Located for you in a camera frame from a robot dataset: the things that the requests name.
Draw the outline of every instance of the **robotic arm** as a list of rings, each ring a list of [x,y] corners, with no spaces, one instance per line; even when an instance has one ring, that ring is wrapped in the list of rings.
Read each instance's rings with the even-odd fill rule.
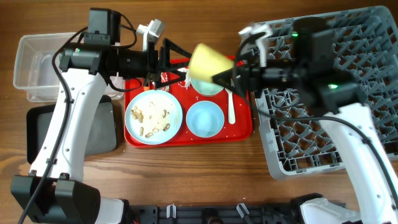
[[[165,39],[158,56],[154,45],[164,27],[158,20],[136,31],[144,35],[142,52],[114,46],[119,42],[121,17],[124,16],[109,9],[91,9],[85,43],[71,43],[61,53],[60,69],[68,89],[60,87],[49,131],[29,176],[16,175],[11,186],[13,196],[34,222],[131,223],[127,200],[101,197],[97,189],[82,183],[84,150],[95,109],[106,85],[112,85],[111,75],[119,72],[124,79],[141,78],[144,85],[154,82],[159,88],[185,79],[185,74],[177,69],[187,64],[171,65],[170,50],[186,57],[191,54]],[[396,174],[377,138],[370,109],[363,104],[358,84],[350,73],[333,69],[330,28],[323,19],[303,18],[295,21],[294,31],[295,61],[266,60],[267,37],[272,31],[267,25],[253,25],[239,33],[247,39],[239,48],[235,63],[226,63],[229,67],[221,70],[192,66],[190,74],[240,95],[263,88],[297,88],[303,103],[315,115],[328,118],[319,120],[344,160],[361,214],[316,198],[300,205],[303,222],[398,223]],[[251,43],[259,47],[259,56],[241,55],[242,48]],[[197,52],[198,49],[190,64],[198,60]],[[234,65],[239,60],[246,63],[236,68]],[[161,83],[160,73],[166,71],[176,73],[179,78]],[[231,77],[236,88],[230,85]],[[70,93],[70,101],[65,91]],[[67,104],[70,116],[56,147]],[[335,122],[336,118],[351,126]],[[51,160],[53,150],[57,154]],[[45,176],[48,164],[51,170]],[[36,189],[40,182],[44,184]]]

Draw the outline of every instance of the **blue bowl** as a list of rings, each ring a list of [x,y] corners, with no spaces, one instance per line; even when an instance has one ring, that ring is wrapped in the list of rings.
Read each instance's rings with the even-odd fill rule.
[[[188,129],[196,136],[210,138],[224,126],[223,110],[210,101],[200,101],[189,108],[186,122]]]

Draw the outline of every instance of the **yellow object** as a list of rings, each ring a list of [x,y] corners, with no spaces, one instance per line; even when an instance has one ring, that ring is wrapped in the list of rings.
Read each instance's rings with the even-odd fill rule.
[[[198,44],[189,62],[189,76],[205,82],[220,72],[231,69],[234,62],[205,44]]]

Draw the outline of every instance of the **plastic crate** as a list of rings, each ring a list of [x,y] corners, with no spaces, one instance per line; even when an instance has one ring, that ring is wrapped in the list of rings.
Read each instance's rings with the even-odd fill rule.
[[[392,146],[387,155],[397,159],[398,29],[390,11],[384,6],[375,6],[313,16],[325,18],[334,29],[335,67],[354,74],[373,110],[381,142]],[[302,17],[260,23],[269,24],[274,31],[269,38],[269,58],[291,58],[292,24],[299,18]],[[298,100],[296,90],[273,89],[264,90],[256,104],[259,109],[276,116],[311,116],[304,105],[296,105]],[[286,179],[344,168],[318,121],[286,123],[259,117],[261,140],[273,178]]]

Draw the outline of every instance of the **white plate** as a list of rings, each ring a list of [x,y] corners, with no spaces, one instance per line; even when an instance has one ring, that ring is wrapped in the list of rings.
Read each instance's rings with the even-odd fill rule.
[[[148,105],[151,101],[155,104],[161,103],[162,107],[169,112],[167,117],[169,117],[170,127],[167,131],[160,130],[158,133],[154,133],[153,136],[146,138],[146,130],[144,130],[143,136],[139,135],[140,128],[143,127],[143,125],[138,119],[132,118],[131,110],[134,106],[137,106],[138,109],[141,110],[144,108],[143,105]],[[182,119],[183,114],[180,103],[173,95],[163,90],[148,90],[138,94],[129,103],[126,108],[126,114],[124,115],[125,125],[129,134],[135,140],[148,145],[162,144],[174,137],[181,127]]]

